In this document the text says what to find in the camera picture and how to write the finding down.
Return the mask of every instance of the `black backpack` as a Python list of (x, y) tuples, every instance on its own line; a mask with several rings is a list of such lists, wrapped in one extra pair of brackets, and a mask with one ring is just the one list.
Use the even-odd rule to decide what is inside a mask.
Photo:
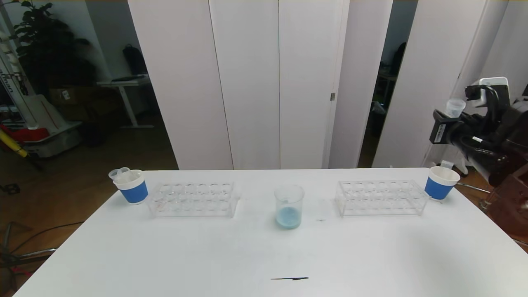
[(127, 44), (123, 49), (123, 55), (127, 60), (130, 72), (132, 75), (147, 74), (147, 65), (139, 49), (134, 48), (131, 44)]

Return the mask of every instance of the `potted plant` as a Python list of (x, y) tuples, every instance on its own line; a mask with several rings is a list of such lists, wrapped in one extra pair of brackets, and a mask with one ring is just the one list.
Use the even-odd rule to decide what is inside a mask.
[(20, 65), (37, 94), (49, 97), (49, 88), (90, 86), (96, 80), (95, 66), (82, 55), (88, 40), (76, 38), (68, 25), (49, 12), (47, 3), (13, 0), (27, 7), (22, 23), (15, 25), (21, 47), (16, 49)]

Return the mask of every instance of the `white desk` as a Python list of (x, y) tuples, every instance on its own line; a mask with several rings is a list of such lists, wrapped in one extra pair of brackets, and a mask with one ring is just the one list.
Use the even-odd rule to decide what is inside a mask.
[(110, 88), (118, 88), (119, 93), (121, 94), (121, 98), (123, 99), (123, 103), (125, 104), (125, 108), (127, 109), (128, 117), (130, 118), (130, 121), (132, 122), (132, 126), (123, 126), (122, 128), (153, 128), (153, 125), (138, 125), (136, 120), (136, 115), (134, 115), (134, 111), (132, 110), (132, 106), (130, 105), (130, 100), (128, 100), (128, 95), (125, 90), (125, 87), (138, 87), (142, 85), (146, 85), (150, 83), (150, 79), (148, 77), (144, 78), (138, 78), (133, 80), (126, 80), (126, 81), (100, 81), (97, 83), (98, 86), (101, 87), (110, 87)]
[[(528, 255), (458, 191), (423, 216), (337, 214), (338, 180), (414, 179), (427, 169), (150, 171), (158, 182), (232, 180), (234, 218), (150, 217), (114, 194), (16, 297), (526, 297)], [(299, 228), (275, 225), (273, 188), (306, 191)], [(309, 277), (307, 280), (270, 280)]]

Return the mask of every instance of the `blue liquid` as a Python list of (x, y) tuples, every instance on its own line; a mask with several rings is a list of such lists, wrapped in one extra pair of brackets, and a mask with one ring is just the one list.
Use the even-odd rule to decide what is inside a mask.
[(294, 229), (300, 225), (300, 215), (301, 213), (297, 209), (284, 207), (278, 211), (275, 220), (283, 228)]

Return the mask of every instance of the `yellow pole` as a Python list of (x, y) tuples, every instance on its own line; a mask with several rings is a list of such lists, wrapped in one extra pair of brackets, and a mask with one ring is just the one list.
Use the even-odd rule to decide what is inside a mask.
[(15, 153), (19, 154), (22, 157), (27, 157), (27, 152), (18, 145), (16, 141), (14, 141), (9, 135), (7, 135), (4, 131), (0, 129), (0, 141), (5, 143), (11, 150), (13, 150)]

